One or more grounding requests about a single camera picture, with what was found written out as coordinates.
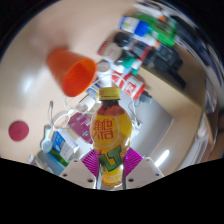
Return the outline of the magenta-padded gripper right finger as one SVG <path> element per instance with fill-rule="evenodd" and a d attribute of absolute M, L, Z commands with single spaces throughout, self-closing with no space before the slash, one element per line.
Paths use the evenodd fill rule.
<path fill-rule="evenodd" d="M 142 157 L 134 149 L 128 149 L 123 161 L 124 190 L 140 188 L 163 177 L 163 173 L 150 157 Z"/>

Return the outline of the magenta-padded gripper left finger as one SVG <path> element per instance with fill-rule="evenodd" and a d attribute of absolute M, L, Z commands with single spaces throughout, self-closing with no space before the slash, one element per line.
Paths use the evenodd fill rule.
<path fill-rule="evenodd" d="M 89 189 L 100 188 L 100 166 L 97 154 L 89 151 L 81 159 L 73 159 L 60 177 Z"/>

